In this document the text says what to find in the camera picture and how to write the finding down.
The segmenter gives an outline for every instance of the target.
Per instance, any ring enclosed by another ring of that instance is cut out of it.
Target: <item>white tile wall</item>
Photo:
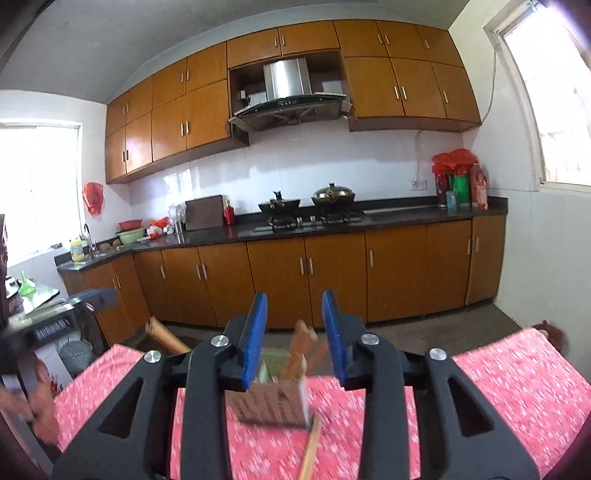
[[[161,218],[173,203],[222,194],[237,213],[281,190],[284,198],[310,196],[329,182],[350,187],[358,200],[433,195],[431,157],[463,147],[461,134],[423,132],[418,139],[419,175],[427,191],[414,192],[416,131],[349,132],[346,120],[283,127],[251,134],[251,146],[154,174],[130,184],[134,218]]]

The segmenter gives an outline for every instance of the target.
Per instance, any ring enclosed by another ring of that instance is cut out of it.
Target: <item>patterned tablecloth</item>
[[[115,345],[56,398],[59,448],[72,438],[142,356]],[[591,411],[591,386],[536,330],[454,358],[499,411],[543,477],[562,457]],[[346,392],[331,377],[309,379],[310,405],[323,427],[313,478],[356,479],[361,454],[364,391]],[[411,478],[420,476],[412,390],[406,388]],[[184,390],[174,416],[171,477],[180,477]],[[295,479],[308,438],[301,430],[246,426],[226,412],[236,480]]]

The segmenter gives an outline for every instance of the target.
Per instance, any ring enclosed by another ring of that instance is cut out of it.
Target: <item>wooden cabinet door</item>
[[[115,133],[125,126],[127,110],[127,92],[120,97],[117,97],[109,105],[107,105],[107,123],[105,129],[105,136]]]
[[[219,327],[247,314],[255,297],[246,244],[199,247],[202,274]]]
[[[126,123],[133,122],[139,117],[152,111],[152,96],[154,94],[154,75],[139,82],[132,87],[127,94],[125,107]]]
[[[472,219],[472,260],[466,305],[496,297],[505,251],[505,216]]]
[[[292,329],[299,319],[312,325],[303,238],[248,242],[255,290],[267,294],[268,328]]]
[[[427,225],[427,298],[425,313],[464,305],[470,268],[472,222]]]
[[[226,42],[198,51],[187,58],[187,93],[227,77]]]
[[[439,85],[430,61],[391,59],[406,116],[445,118]]]
[[[388,50],[375,20],[335,20],[343,57],[387,57]]]
[[[150,312],[139,283],[134,258],[131,255],[115,258],[111,267],[131,327],[138,329],[150,319]]]
[[[125,127],[127,173],[152,163],[152,112]]]
[[[421,315],[425,305],[427,233],[424,225],[365,232],[368,321]]]
[[[150,315],[160,321],[179,317],[160,250],[134,254],[135,269]]]
[[[331,20],[279,27],[279,36],[283,55],[340,48]]]
[[[366,322],[365,234],[312,236],[305,244],[314,326],[324,326],[322,294],[329,289],[335,292],[341,312]]]
[[[201,274],[197,248],[162,250],[171,301],[176,305],[176,317],[170,320],[192,325],[216,326],[212,302]]]
[[[429,60],[423,40],[412,23],[378,20],[378,27],[390,58]]]
[[[480,123],[480,112],[466,70],[433,63],[448,118]]]
[[[357,118],[404,116],[390,60],[370,57],[345,59],[345,70]]]
[[[427,54],[431,61],[463,67],[462,58],[456,44],[447,30],[417,25],[418,34],[423,39]]]
[[[185,96],[187,148],[194,148],[230,136],[228,81],[212,83]]]
[[[91,268],[85,272],[85,278],[89,288],[114,288],[117,292],[119,291],[111,264]],[[119,301],[113,308],[102,310],[97,317],[100,328],[111,345],[127,340],[134,333],[134,328],[127,318],[121,297],[119,297]]]
[[[185,97],[152,111],[152,156],[154,161],[187,149]]]
[[[179,60],[154,75],[154,108],[185,94],[187,59]]]
[[[279,32],[276,28],[228,40],[227,48],[229,69],[281,55]]]
[[[125,175],[125,126],[105,139],[105,176],[109,183]]]

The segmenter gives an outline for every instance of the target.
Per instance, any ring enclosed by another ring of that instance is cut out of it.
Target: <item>ceiling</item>
[[[0,70],[0,89],[106,103],[144,62],[183,40],[251,15],[333,3],[374,4],[389,18],[449,28],[467,0],[55,0]]]

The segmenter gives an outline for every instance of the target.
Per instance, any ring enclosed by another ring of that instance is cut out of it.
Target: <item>black countertop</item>
[[[270,228],[265,229],[264,226],[267,223],[262,214],[240,215],[237,217],[238,221],[236,225],[233,226],[183,232],[180,235],[166,235],[155,240],[123,247],[119,251],[109,252],[89,262],[66,261],[60,264],[57,269],[59,271],[84,271],[130,252],[160,250],[164,248],[199,247],[203,245],[220,245],[301,236],[330,235],[334,233],[350,233],[406,225],[425,225],[427,223],[469,220],[475,216],[506,215],[508,205],[507,199],[505,198],[490,197],[488,210],[467,208],[460,209],[457,212],[450,212],[446,208],[435,205],[434,197],[419,197],[418,199],[356,202],[356,206],[362,210],[389,209],[390,211],[361,215],[360,221],[352,223],[319,224],[279,231],[272,231]]]

